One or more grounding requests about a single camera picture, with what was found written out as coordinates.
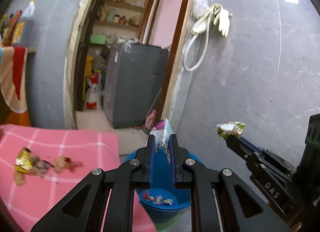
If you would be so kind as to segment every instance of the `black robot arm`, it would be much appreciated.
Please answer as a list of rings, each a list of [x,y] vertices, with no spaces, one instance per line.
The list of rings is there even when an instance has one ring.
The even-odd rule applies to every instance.
[[[169,151],[175,188],[190,189],[193,232],[290,231],[232,170],[215,171],[190,159],[174,134]],[[134,159],[114,170],[92,170],[31,231],[101,231],[109,195],[103,231],[132,231],[134,189],[149,188],[151,179],[156,179],[152,177],[154,153],[155,137],[149,135]]]
[[[297,170],[273,152],[243,137],[229,136],[227,146],[246,161],[250,179],[272,209],[299,232],[318,231],[320,215],[320,114],[309,119],[305,150]]]

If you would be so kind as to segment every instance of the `snack wrapper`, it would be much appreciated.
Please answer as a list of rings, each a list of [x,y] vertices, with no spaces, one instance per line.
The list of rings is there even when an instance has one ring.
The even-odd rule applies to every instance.
[[[169,137],[171,134],[173,134],[173,131],[168,119],[163,119],[156,123],[150,132],[150,135],[156,137],[156,152],[163,148],[167,155],[168,163],[170,162]]]
[[[229,121],[227,124],[217,124],[218,135],[227,140],[229,135],[235,135],[240,138],[244,129],[243,122]]]
[[[22,172],[24,174],[35,173],[30,155],[31,151],[28,148],[23,147],[19,154],[16,156],[16,164],[13,166],[13,168],[16,171]]]

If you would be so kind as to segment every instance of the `metal screw head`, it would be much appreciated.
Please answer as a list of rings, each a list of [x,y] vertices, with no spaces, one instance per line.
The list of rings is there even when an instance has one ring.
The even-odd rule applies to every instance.
[[[194,165],[196,163],[196,161],[194,159],[186,159],[186,164],[187,165]]]
[[[102,173],[102,170],[100,168],[95,168],[92,170],[93,175],[99,175]]]
[[[140,163],[140,161],[138,159],[131,159],[130,160],[131,165],[138,165],[139,163]]]
[[[232,175],[232,171],[229,170],[229,169],[224,169],[224,170],[222,171],[222,173],[223,173],[225,176],[230,176],[230,175]]]

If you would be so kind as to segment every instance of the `wooden door frame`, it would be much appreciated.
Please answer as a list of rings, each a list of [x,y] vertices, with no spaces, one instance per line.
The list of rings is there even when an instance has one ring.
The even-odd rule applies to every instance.
[[[157,10],[158,10],[158,7],[159,7],[159,3],[160,3],[160,0],[157,0],[156,7],[155,7],[155,12],[153,13],[153,16],[152,16],[152,19],[151,19],[150,30],[149,30],[148,38],[147,38],[147,44],[149,44],[149,42],[150,42],[152,28],[153,28],[154,22],[156,20],[156,13],[157,13]],[[157,108],[156,108],[156,122],[158,122],[161,119],[161,116],[162,116],[162,113],[163,113],[164,103],[166,101],[166,97],[167,97],[167,93],[168,93],[168,89],[169,89],[169,82],[170,82],[170,79],[171,79],[171,74],[172,74],[174,62],[176,60],[176,54],[177,54],[177,51],[178,51],[179,42],[180,42],[180,38],[182,37],[182,29],[183,29],[183,25],[184,25],[184,21],[185,21],[185,15],[186,15],[186,12],[187,12],[188,4],[189,4],[189,0],[182,0],[182,2],[181,2],[180,12],[179,12],[179,15],[178,15],[178,20],[177,20],[177,25],[176,25],[176,29],[174,31],[173,40],[172,40],[172,44],[171,44],[171,50],[170,50],[170,53],[169,53],[167,68],[166,68],[166,71],[164,73],[164,80],[163,80],[163,84],[162,84],[162,90],[160,92],[158,105],[157,105]]]

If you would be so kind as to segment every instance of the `door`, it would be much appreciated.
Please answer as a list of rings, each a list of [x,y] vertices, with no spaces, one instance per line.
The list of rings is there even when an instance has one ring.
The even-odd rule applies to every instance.
[[[160,0],[149,44],[171,46],[182,0]]]

